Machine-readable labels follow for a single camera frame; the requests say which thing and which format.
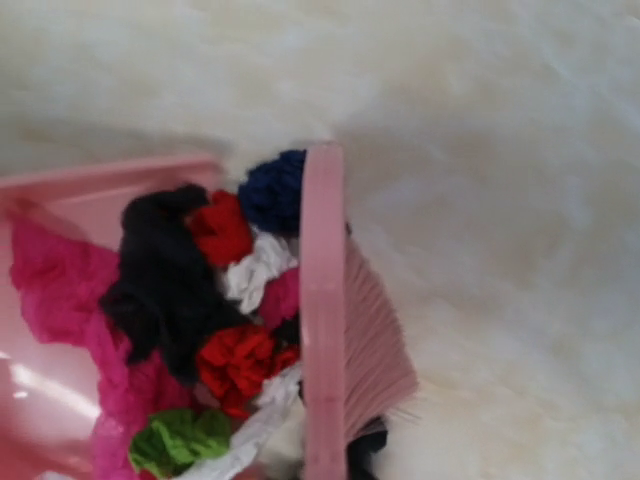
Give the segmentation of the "pink hand brush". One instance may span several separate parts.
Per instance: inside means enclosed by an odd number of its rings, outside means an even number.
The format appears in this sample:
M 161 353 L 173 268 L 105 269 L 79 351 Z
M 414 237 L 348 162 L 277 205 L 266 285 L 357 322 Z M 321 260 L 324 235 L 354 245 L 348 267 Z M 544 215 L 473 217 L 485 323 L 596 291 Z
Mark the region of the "pink hand brush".
M 347 478 L 348 444 L 418 386 L 384 284 L 347 232 L 344 183 L 342 148 L 311 147 L 300 229 L 307 479 Z

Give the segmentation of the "pink dustpan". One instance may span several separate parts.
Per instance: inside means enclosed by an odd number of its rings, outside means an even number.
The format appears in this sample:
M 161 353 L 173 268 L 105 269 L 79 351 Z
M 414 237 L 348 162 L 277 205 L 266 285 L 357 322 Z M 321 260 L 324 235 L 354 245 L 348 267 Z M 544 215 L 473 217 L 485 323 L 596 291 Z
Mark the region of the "pink dustpan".
M 33 479 L 56 471 L 91 476 L 90 434 L 100 409 L 97 370 L 87 352 L 34 339 L 13 288 L 11 228 L 17 212 L 71 238 L 110 249 L 119 217 L 134 197 L 184 182 L 213 188 L 220 167 L 210 154 L 118 161 L 1 180 L 1 476 Z

